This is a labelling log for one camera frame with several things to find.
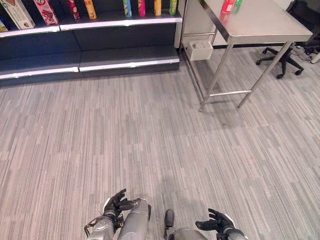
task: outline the black office chair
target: black office chair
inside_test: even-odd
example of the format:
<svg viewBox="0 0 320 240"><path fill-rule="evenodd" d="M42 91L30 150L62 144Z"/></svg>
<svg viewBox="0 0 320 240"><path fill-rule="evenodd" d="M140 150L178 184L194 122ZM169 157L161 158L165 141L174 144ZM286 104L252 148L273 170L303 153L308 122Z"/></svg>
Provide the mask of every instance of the black office chair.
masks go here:
<svg viewBox="0 0 320 240"><path fill-rule="evenodd" d="M320 34L320 0L295 0L292 1L286 10L290 13L295 19L302 23L307 29L309 29L313 35L307 42L296 42L293 43L284 55L280 58L279 62L282 64L282 74L276 76L277 79L282 79L286 74L287 63L295 66L298 70L295 72L295 75L300 75L304 68L291 58L291 51L294 46L314 46L315 39L318 38ZM278 51L267 47L263 50L263 54L266 54L267 51L276 55ZM260 65L262 61L271 61L275 56L264 57L256 61L256 65Z"/></svg>

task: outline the chair base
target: chair base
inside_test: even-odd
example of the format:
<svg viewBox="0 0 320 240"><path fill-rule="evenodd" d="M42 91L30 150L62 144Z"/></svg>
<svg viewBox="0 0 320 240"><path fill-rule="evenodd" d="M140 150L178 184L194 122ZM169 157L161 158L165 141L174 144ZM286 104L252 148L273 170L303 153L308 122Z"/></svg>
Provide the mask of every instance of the chair base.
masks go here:
<svg viewBox="0 0 320 240"><path fill-rule="evenodd" d="M282 74L279 74L276 76L277 79L282 79L284 77L284 75L286 74L286 68L287 68L287 63L295 66L296 68L298 68L299 70L297 70L295 72L295 75L300 75L304 68L299 64L297 63L295 60L293 60L290 56L291 56L291 51L292 51L293 47L289 47L289 49L283 54L283 56L280 58L279 62L281 63L281 66L282 66ZM277 50L274 50L270 47L267 47L265 48L262 53L263 54L266 54L267 51L273 53L274 55L277 55L278 54L278 51ZM272 61L273 59L275 58L275 56L269 56L269 57L263 57L261 59L259 59L258 61L255 62L256 65L260 65L261 62L263 61Z"/></svg>

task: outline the stainless steel table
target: stainless steel table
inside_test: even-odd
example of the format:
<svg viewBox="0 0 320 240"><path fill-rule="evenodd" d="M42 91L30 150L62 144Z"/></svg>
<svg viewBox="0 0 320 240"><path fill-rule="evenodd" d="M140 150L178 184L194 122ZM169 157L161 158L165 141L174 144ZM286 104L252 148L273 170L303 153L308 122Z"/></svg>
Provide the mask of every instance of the stainless steel table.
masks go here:
<svg viewBox="0 0 320 240"><path fill-rule="evenodd" d="M213 24L216 26L214 32L185 34L186 21L184 20L182 23L180 50L181 48L184 48L184 54L188 61L188 66L191 68L193 75L196 78L196 83L200 88L200 92L203 97L199 111L204 110L209 97L246 94L238 105L238 108L240 108L258 85L264 80L270 70L276 65L290 45L293 42L306 42L312 35L312 32L305 28L285 10L281 9L272 0L243 0L241 5L234 5L233 11L229 14L222 11L224 0L186 0L183 14L184 17L187 16L189 1L198 1ZM188 36L212 35L213 38L211 43L213 44L218 31L226 41L227 47L207 92L203 94L198 77L196 76L193 65L189 60L183 41L184 38ZM213 93L219 74L226 63L227 56L231 52L233 46L236 44L263 43L285 44L252 88L250 90Z"/></svg>

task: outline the shelf edge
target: shelf edge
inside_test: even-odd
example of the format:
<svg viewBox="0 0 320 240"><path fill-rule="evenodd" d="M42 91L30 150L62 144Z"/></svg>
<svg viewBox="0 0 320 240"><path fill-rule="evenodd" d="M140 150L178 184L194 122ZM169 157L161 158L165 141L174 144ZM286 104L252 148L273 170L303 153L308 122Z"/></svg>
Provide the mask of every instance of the shelf edge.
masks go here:
<svg viewBox="0 0 320 240"><path fill-rule="evenodd" d="M22 29L22 30L14 30L14 31L5 31L5 32L0 33L0 38L21 36L21 35L30 35L30 34L54 33L54 32L60 32L60 28L58 25L57 26L39 27L39 28L29 28L29 29Z"/></svg>
<svg viewBox="0 0 320 240"><path fill-rule="evenodd" d="M65 67L65 68L55 68L55 69L46 69L46 70L36 70L36 71L25 71L0 75L0 81L6 79L17 79L22 77L30 77L42 74L60 74L60 73L78 73L79 69L76 66Z"/></svg>
<svg viewBox="0 0 320 240"><path fill-rule="evenodd" d="M72 23L60 25L61 31L70 31L77 29L103 28L103 27L129 27L134 25L151 25L151 24L173 24L182 23L181 17L164 17L164 18L146 18L146 19L125 19L118 21L97 21L85 23Z"/></svg>
<svg viewBox="0 0 320 240"><path fill-rule="evenodd" d="M110 69L124 69L124 68L136 68L151 65L161 65L161 64L173 64L179 63L179 58L174 59L163 59L163 60L153 60L153 61L137 61L137 62L126 62L117 64L107 64L107 65L95 65L95 66L81 66L79 67L80 72L89 72L97 70L110 70Z"/></svg>

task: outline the green bottle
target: green bottle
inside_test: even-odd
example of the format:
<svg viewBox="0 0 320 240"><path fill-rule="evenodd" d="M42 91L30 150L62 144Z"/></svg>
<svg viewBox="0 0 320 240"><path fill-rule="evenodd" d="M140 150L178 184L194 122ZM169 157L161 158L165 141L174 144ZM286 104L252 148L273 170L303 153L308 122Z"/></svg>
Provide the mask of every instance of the green bottle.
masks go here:
<svg viewBox="0 0 320 240"><path fill-rule="evenodd" d="M242 2L243 2L243 0L236 0L235 1L234 7L233 7L233 10L232 10L233 14L237 14L238 13Z"/></svg>
<svg viewBox="0 0 320 240"><path fill-rule="evenodd" d="M177 1L178 0L170 0L170 9L169 13L170 15L175 15L177 11Z"/></svg>

